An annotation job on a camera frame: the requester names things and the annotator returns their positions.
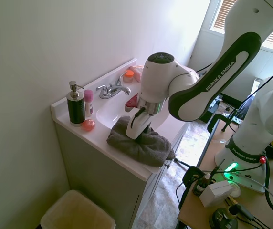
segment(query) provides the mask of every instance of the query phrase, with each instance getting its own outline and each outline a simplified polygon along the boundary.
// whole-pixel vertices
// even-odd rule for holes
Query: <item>trash can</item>
[[[65,193],[41,219],[43,229],[115,229],[100,207],[76,190]]]

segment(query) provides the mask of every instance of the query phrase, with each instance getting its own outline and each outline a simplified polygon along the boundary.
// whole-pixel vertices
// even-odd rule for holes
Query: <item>faucet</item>
[[[110,87],[107,87],[106,85],[97,87],[97,91],[101,89],[99,97],[101,97],[102,99],[109,99],[118,94],[120,91],[123,91],[125,94],[130,95],[131,90],[128,87],[122,86],[122,76],[125,74],[126,72],[121,74],[121,76],[116,80],[114,84],[110,84]]]

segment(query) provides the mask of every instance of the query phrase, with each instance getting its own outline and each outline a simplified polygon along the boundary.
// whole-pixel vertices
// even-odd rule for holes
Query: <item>black soap dispenser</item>
[[[77,87],[83,87],[77,85],[76,81],[70,81],[69,85],[71,92],[67,94],[66,100],[69,108],[70,122],[73,126],[81,126],[85,120],[84,94],[79,93]]]

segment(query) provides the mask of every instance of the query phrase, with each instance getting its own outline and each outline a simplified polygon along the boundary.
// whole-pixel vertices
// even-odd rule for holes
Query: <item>window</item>
[[[211,30],[224,33],[224,22],[226,19],[226,16],[236,0],[222,0],[222,4],[219,6],[218,13],[216,13],[216,16],[213,20]],[[263,43],[265,47],[273,49],[273,33],[270,34],[270,36],[265,40]]]

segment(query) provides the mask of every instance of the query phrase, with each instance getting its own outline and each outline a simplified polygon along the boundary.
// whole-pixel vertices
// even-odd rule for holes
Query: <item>vanity cabinet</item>
[[[172,161],[165,161],[146,180],[110,159],[59,124],[56,130],[71,189],[80,190],[116,221],[117,229],[130,229],[155,192]],[[176,150],[187,128],[172,141]]]

